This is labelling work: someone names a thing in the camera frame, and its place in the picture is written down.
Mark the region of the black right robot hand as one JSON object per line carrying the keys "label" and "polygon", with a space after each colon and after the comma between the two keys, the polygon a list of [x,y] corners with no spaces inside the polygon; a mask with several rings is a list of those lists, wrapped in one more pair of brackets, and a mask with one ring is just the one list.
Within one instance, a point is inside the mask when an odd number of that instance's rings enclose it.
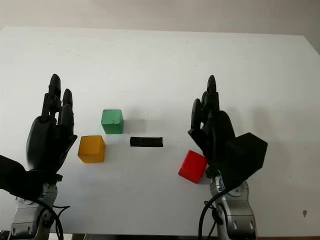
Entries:
{"label": "black right robot hand", "polygon": [[208,178],[218,174],[222,165],[226,142],[235,138],[235,132],[228,114],[220,109],[216,79],[208,78],[206,91],[201,99],[193,102],[190,130],[187,132],[201,149],[208,168]]}

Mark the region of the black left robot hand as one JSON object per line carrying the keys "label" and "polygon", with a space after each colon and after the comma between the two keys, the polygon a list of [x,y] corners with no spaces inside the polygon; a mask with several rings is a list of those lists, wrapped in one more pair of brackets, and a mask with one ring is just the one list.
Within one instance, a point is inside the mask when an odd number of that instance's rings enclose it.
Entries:
{"label": "black left robot hand", "polygon": [[53,74],[41,115],[33,121],[27,138],[29,169],[57,173],[77,139],[74,125],[72,92],[67,88],[61,94],[61,79]]}

